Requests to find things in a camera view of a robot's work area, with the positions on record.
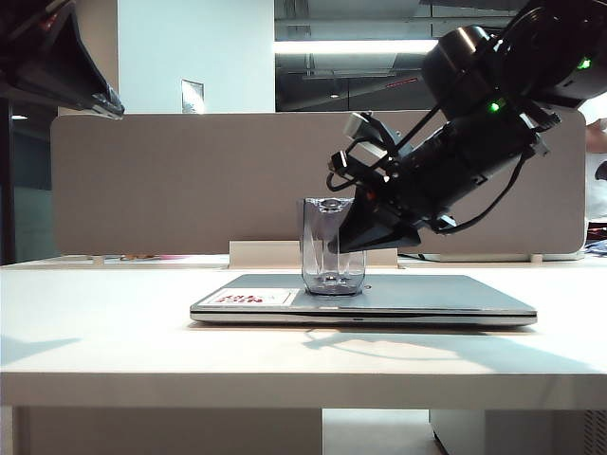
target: ceiling light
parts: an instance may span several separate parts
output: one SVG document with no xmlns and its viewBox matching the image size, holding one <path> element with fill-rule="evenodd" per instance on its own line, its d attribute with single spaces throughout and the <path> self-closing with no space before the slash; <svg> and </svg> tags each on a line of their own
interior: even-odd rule
<svg viewBox="0 0 607 455">
<path fill-rule="evenodd" d="M 276 41 L 275 54 L 427 54 L 438 40 Z"/>
</svg>

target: white desk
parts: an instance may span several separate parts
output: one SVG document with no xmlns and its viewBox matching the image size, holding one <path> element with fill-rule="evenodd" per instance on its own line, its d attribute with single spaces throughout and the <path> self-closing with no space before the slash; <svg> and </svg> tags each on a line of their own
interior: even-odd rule
<svg viewBox="0 0 607 455">
<path fill-rule="evenodd" d="M 411 263 L 370 272 L 466 274 L 538 309 L 537 324 L 493 333 L 205 327 L 190 321 L 189 306 L 242 272 L 9 267 L 1 282 L 2 402 L 18 408 L 604 410 L 602 261 Z"/>
</svg>

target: gray partition panel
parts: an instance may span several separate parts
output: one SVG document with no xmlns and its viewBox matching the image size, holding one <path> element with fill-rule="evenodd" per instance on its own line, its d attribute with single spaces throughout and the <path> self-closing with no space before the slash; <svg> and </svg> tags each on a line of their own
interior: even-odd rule
<svg viewBox="0 0 607 455">
<path fill-rule="evenodd" d="M 380 113 L 406 132 L 422 111 Z M 577 113 L 544 135 L 547 157 L 469 231 L 422 233 L 408 251 L 564 253 L 583 242 L 584 128 Z M 52 127 L 55 234 L 74 254 L 225 253 L 229 240 L 294 240 L 298 198 L 329 194 L 326 163 L 344 148 L 347 113 L 66 116 Z M 440 127 L 436 118 L 414 140 Z M 465 221 L 511 168 L 454 207 Z"/>
</svg>

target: silver laptop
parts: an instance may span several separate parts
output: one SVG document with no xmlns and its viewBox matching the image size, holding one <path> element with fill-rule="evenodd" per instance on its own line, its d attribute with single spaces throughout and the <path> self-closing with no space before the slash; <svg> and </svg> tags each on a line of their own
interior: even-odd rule
<svg viewBox="0 0 607 455">
<path fill-rule="evenodd" d="M 522 326 L 531 306 L 466 276 L 369 275 L 351 297 L 312 296 L 300 275 L 243 275 L 196 304 L 222 324 Z"/>
</svg>

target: clear plastic cup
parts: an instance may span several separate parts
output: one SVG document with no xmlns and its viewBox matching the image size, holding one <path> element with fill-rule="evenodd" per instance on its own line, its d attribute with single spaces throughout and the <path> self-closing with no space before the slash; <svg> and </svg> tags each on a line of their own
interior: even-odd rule
<svg viewBox="0 0 607 455">
<path fill-rule="evenodd" d="M 347 296 L 360 292 L 365 253 L 340 253 L 340 226 L 354 199 L 300 201 L 302 277 L 311 294 Z"/>
</svg>

